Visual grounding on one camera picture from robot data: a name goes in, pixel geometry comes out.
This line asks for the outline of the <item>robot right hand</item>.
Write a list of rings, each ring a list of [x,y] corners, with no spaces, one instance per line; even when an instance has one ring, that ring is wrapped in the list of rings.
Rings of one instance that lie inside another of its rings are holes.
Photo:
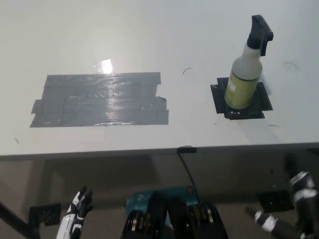
[[[309,172],[300,172],[290,180],[297,210],[297,224],[292,226],[271,214],[246,207],[245,212],[262,230],[277,239],[317,239],[319,237],[319,191]]]

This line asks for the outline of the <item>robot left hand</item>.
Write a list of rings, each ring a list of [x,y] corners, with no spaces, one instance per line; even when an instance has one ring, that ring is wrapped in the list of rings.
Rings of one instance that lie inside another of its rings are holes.
[[[93,209],[92,191],[83,186],[73,198],[69,208],[62,218],[56,239],[80,239],[84,219]]]

